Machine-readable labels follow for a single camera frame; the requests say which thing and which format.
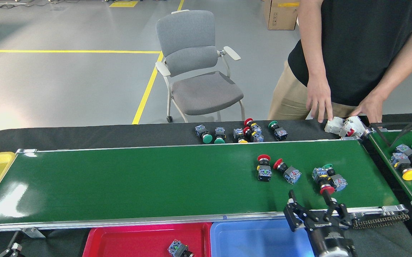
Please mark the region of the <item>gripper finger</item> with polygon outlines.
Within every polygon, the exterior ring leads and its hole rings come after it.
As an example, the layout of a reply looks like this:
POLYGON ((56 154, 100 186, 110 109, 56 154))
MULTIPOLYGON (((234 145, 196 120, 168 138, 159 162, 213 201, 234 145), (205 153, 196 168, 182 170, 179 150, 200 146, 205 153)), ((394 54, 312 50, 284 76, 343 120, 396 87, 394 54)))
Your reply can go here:
POLYGON ((21 240, 23 239, 23 232, 16 231, 10 240, 7 248, 0 253, 0 257, 23 257, 21 240))

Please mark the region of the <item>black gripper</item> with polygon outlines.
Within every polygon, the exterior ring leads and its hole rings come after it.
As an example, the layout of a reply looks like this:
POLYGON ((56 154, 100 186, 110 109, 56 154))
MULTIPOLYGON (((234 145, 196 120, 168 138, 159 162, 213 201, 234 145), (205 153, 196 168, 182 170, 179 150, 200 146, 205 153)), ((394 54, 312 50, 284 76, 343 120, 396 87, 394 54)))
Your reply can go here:
POLYGON ((313 211, 299 204, 293 190, 288 192, 288 197, 284 208, 288 225, 295 232, 307 218, 307 234, 314 254, 355 254, 353 241, 344 235, 344 230, 353 226, 345 204, 325 195, 328 208, 324 221, 320 218, 316 220, 313 211), (334 211, 338 213, 337 218, 332 218, 334 211))

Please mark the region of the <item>person's right hand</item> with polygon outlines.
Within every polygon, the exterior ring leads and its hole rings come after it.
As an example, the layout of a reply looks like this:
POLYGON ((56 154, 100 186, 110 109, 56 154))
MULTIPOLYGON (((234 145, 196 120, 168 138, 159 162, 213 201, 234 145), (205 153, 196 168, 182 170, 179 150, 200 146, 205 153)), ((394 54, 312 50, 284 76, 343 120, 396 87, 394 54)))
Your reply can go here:
POLYGON ((307 104, 311 117, 322 123, 333 119, 331 90, 325 75, 310 76, 307 84, 307 104))

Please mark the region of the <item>person's left hand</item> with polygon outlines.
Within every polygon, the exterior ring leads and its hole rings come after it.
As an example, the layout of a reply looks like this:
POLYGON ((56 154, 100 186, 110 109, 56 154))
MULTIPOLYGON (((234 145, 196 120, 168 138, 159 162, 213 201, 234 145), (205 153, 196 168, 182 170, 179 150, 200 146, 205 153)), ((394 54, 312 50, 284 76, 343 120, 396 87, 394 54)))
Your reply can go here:
POLYGON ((369 123, 381 123, 383 103, 388 96, 389 94, 384 92, 371 92, 349 116, 364 114, 367 116, 369 123))

